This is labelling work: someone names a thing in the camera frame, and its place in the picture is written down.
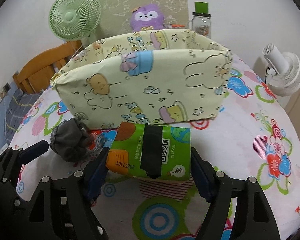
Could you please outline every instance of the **plush toy eye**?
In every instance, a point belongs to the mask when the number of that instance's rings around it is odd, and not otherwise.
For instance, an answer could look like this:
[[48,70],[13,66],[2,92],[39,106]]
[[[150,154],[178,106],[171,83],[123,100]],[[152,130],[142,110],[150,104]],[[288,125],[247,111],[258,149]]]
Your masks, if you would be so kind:
[[134,19],[135,19],[136,21],[139,21],[139,20],[142,19],[142,17],[143,17],[143,13],[142,13],[142,12],[137,12],[137,13],[135,14],[135,16],[134,16]]
[[148,12],[148,15],[151,18],[157,18],[158,17],[158,13],[156,11],[150,11],[150,12]]

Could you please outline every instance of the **purple plush toy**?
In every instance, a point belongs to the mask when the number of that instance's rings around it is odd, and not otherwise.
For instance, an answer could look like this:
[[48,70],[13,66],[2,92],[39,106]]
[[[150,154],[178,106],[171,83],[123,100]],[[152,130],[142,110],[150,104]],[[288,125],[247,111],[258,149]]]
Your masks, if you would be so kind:
[[164,15],[156,4],[150,3],[133,12],[130,25],[134,32],[165,29]]

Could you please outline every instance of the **wooden chair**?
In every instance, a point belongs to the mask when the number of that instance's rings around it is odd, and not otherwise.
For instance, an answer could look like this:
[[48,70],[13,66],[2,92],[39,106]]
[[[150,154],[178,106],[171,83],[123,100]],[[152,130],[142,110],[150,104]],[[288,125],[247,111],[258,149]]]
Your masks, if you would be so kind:
[[20,71],[13,75],[13,80],[18,88],[28,94],[39,93],[50,85],[50,79],[55,74],[52,66],[60,70],[66,64],[66,58],[80,48],[81,41],[70,41],[59,47],[48,49],[31,59]]

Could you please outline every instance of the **green package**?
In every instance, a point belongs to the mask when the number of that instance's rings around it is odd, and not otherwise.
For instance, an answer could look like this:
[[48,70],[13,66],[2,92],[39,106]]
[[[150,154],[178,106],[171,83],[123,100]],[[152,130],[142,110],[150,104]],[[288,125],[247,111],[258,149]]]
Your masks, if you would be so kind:
[[106,166],[129,177],[187,181],[190,151],[189,128],[122,122]]

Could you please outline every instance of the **white wall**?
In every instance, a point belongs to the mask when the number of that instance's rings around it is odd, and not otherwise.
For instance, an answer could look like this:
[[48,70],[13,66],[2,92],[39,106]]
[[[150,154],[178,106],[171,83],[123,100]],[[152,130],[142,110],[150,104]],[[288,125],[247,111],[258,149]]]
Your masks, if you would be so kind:
[[[54,1],[7,0],[1,7],[0,87],[11,82],[13,73],[31,58],[62,43],[48,27],[47,15]],[[212,38],[250,67],[265,64],[258,57],[269,42],[300,57],[300,11],[292,0],[188,0],[191,18],[194,1],[210,5]]]

